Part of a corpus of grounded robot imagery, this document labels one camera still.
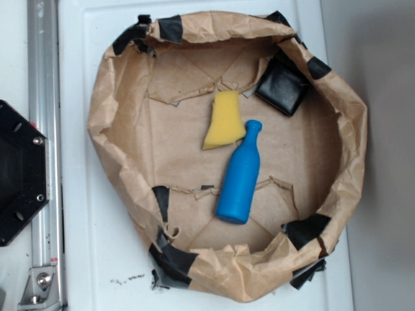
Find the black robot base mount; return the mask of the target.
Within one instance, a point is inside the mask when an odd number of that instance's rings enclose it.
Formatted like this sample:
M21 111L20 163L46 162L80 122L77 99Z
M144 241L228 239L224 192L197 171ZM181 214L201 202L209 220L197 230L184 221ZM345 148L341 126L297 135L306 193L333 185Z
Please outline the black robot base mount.
M49 201L47 138L1 101L1 246L8 246Z

